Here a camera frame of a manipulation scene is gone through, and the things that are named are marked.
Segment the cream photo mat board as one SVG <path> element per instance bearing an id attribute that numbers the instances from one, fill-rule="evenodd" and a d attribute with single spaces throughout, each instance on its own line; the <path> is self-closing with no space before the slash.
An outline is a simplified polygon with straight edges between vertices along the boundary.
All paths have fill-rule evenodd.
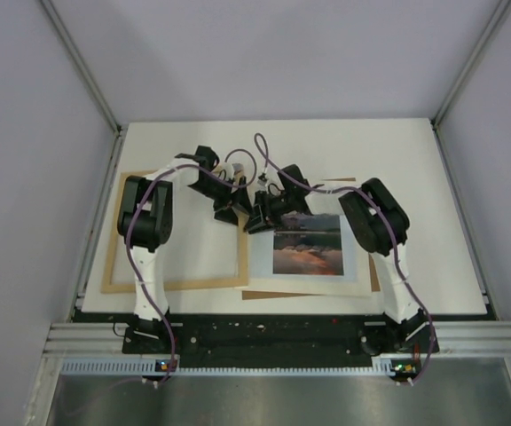
<path id="1" fill-rule="evenodd" d="M 367 297 L 372 293 L 368 255 L 340 205 L 288 182 L 255 193 L 245 231 L 251 291 L 313 296 Z"/>

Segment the sunset landscape photo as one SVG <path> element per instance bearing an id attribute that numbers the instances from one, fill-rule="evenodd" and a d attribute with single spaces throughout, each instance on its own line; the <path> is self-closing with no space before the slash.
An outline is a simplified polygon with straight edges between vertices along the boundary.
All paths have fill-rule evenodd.
<path id="1" fill-rule="evenodd" d="M 340 218 L 292 213 L 273 234 L 272 271 L 281 275 L 343 276 Z"/>

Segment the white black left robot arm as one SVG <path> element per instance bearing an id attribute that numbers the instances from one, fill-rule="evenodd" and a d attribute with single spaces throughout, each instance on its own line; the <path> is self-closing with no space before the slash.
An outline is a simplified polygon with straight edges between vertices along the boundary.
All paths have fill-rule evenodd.
<path id="1" fill-rule="evenodd" d="M 178 154 L 165 167 L 143 177 L 126 178 L 116 227 L 136 287 L 130 332 L 142 333 L 142 341 L 152 351 L 174 352 L 177 347 L 163 278 L 156 271 L 172 234 L 175 195 L 190 188 L 213 201 L 216 220 L 238 225 L 236 212 L 251 212 L 251 183 L 242 164 L 222 161 L 208 146 L 198 146 L 194 154 Z"/>

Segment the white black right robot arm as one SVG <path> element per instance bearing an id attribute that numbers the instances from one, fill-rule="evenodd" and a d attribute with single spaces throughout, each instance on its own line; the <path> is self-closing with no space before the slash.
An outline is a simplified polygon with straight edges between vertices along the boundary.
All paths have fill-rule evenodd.
<path id="1" fill-rule="evenodd" d="M 436 346 L 436 330 L 428 308 L 408 282 L 406 265 L 409 217 L 389 192 L 373 177 L 360 187 L 309 185 L 296 165 L 278 171 L 282 188 L 255 192 L 255 202 L 244 231 L 250 234 L 276 230 L 288 213 L 346 218 L 358 245 L 374 261 L 383 313 L 390 321 L 385 337 L 396 351 L 406 351 L 428 332 L 427 354 Z"/>

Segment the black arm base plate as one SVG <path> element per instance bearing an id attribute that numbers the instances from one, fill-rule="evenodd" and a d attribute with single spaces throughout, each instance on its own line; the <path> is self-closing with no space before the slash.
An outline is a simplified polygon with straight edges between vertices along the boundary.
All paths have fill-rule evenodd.
<path id="1" fill-rule="evenodd" d="M 204 360 L 313 359 L 436 352 L 435 326 L 424 312 L 395 322 L 388 315 L 177 314 L 130 319 L 123 352 L 176 353 Z"/>

